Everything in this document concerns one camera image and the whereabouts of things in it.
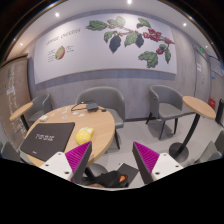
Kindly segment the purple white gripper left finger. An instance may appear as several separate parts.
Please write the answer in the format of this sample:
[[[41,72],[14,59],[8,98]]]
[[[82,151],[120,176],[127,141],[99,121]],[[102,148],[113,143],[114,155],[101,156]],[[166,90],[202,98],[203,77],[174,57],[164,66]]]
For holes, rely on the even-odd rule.
[[[80,183],[92,152],[92,142],[84,143],[67,153],[57,152],[41,169],[74,183]]]

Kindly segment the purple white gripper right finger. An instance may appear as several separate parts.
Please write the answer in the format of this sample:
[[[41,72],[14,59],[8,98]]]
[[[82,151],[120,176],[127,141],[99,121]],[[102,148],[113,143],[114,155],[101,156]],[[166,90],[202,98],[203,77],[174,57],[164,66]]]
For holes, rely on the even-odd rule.
[[[182,169],[182,166],[169,154],[159,154],[138,142],[133,143],[132,152],[145,184],[152,183]]]

